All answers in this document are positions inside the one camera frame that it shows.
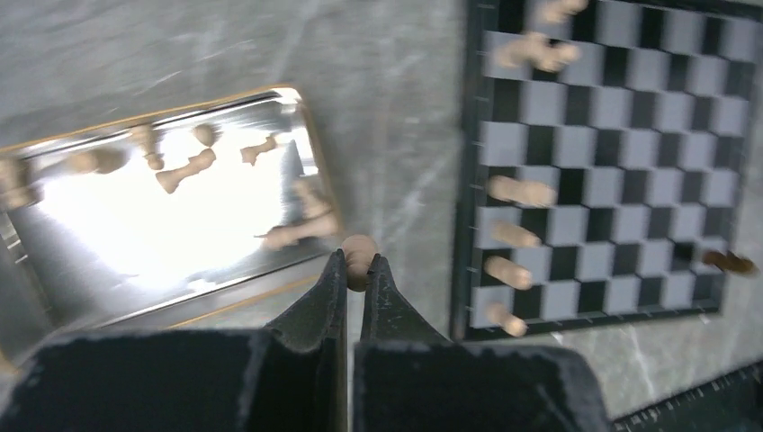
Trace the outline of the dark brown chess piece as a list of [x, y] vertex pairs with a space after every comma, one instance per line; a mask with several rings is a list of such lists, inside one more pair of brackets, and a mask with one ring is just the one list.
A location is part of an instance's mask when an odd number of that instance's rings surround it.
[[754, 276], [759, 272], [752, 260], [745, 256], [737, 256], [731, 251], [706, 251], [702, 255], [702, 262], [708, 266], [715, 266], [722, 272], [736, 275]]

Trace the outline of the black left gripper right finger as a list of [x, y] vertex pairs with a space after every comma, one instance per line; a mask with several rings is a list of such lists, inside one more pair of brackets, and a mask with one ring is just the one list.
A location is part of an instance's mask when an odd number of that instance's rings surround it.
[[357, 345], [357, 429], [430, 431], [436, 350], [445, 339], [399, 291], [387, 258], [367, 271], [362, 333]]

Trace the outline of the light wooden chess piece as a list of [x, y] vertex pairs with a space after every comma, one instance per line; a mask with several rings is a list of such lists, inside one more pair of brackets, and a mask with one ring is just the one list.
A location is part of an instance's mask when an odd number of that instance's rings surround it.
[[489, 197], [534, 207], [550, 207], [556, 203], [557, 193], [549, 185], [536, 181], [516, 180], [504, 175], [492, 176], [487, 182]]

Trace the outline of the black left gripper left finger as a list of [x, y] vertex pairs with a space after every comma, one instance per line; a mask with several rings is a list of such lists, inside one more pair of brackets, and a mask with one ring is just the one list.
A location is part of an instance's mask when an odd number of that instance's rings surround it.
[[265, 327], [264, 431], [346, 431], [346, 260], [333, 252], [317, 282]]

